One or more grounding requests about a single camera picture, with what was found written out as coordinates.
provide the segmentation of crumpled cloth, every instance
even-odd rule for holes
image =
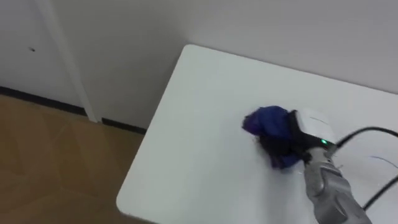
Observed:
[[[247,115],[243,121],[243,129],[258,136],[262,148],[271,159],[275,169],[292,167],[300,158],[294,153],[292,135],[290,133],[289,112],[280,106],[260,107]]]

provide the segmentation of floor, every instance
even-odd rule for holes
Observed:
[[[0,223],[143,223],[115,206],[142,138],[0,96]]]

